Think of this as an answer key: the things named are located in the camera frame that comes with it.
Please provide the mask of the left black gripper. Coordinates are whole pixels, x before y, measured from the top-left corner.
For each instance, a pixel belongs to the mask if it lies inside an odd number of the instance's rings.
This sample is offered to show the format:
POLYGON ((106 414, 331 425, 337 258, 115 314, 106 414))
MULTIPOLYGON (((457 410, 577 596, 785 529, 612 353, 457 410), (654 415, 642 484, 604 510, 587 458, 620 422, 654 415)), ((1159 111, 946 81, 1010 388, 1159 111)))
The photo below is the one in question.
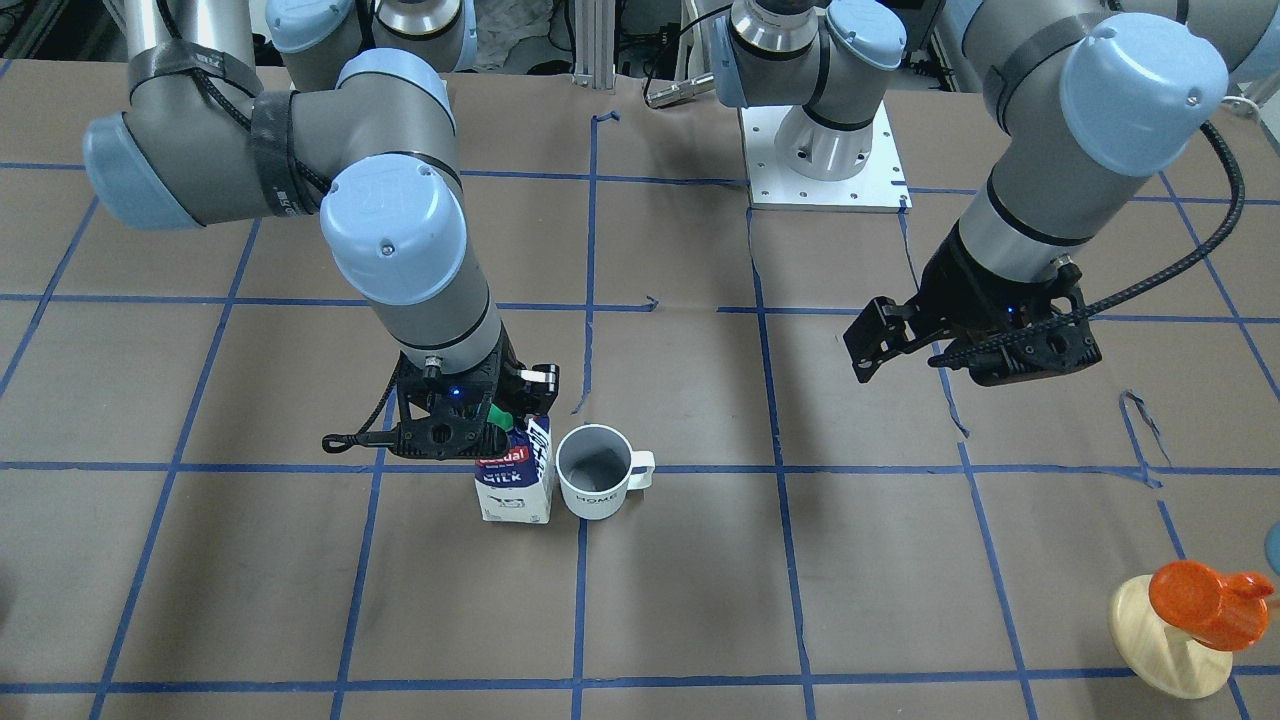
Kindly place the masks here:
MULTIPOLYGON (((1007 331, 1059 316, 1052 305, 1068 300, 1083 307, 1078 287, 1080 269, 1069 263, 1048 281, 1021 283, 986 270, 964 249, 959 227, 952 227, 927 263, 915 304, 874 297, 844 332, 844 343, 859 383, 868 383, 892 357, 911 354, 936 338, 952 342, 950 352, 973 348, 1007 331)), ((1005 386, 1065 375, 1100 363, 1102 352, 1088 322, 1015 340, 1002 348, 978 354, 959 364, 984 387, 1005 386)))

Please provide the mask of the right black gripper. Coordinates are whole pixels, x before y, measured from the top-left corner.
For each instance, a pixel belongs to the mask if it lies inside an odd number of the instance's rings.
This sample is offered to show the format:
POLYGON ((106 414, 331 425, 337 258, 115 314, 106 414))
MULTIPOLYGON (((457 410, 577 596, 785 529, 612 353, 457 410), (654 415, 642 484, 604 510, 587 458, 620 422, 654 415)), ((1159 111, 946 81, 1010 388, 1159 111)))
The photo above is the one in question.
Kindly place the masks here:
POLYGON ((323 451, 385 448, 419 460, 495 459, 508 452, 507 432, 489 420, 494 407, 512 418, 547 416, 559 395, 561 366, 525 366, 504 331, 498 345, 475 368, 426 372, 403 354, 396 369, 399 420, 392 430, 332 433, 323 451))

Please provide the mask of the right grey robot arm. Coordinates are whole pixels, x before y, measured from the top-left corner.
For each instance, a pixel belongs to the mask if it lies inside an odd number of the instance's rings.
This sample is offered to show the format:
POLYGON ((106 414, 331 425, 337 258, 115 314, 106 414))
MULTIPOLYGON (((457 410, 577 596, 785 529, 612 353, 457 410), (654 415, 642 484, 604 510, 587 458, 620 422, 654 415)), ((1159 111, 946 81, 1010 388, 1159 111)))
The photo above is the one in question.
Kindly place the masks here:
POLYGON ((253 68, 244 1, 127 1, 129 109, 84 132, 120 222, 195 229, 315 215, 342 275, 399 346, 399 420, 323 441, 426 460, 498 459, 545 415, 559 369, 515 355, 470 243, 442 74, 474 63, 471 1, 270 1, 291 88, 253 68))

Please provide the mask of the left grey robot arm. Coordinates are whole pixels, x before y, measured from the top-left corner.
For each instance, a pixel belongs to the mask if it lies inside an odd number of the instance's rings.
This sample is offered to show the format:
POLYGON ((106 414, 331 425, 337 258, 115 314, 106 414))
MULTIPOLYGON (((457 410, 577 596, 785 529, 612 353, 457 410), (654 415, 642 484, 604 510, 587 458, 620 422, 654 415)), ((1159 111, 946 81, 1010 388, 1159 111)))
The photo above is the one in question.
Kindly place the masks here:
MULTIPOLYGON (((728 108, 787 106, 780 150, 836 181, 870 147, 905 28, 877 1, 736 1, 716 14, 710 69, 728 108)), ((1238 81, 1277 69, 1275 1, 983 1, 963 35, 1010 143, 905 304, 876 297, 844 333, 867 383, 936 341, 932 366, 979 386, 1097 364, 1088 320, 1203 258, 1087 304, 1073 258, 1202 132, 1238 81)))

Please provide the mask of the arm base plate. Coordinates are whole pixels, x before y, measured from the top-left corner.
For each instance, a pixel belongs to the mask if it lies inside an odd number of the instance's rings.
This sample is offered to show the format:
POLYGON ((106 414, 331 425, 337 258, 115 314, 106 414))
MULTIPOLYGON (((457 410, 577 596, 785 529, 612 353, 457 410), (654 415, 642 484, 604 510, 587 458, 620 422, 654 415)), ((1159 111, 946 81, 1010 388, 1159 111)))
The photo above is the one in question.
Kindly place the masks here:
POLYGON ((750 208, 786 211, 897 213, 911 208, 882 102, 870 126, 836 131, 800 106, 740 111, 750 208))

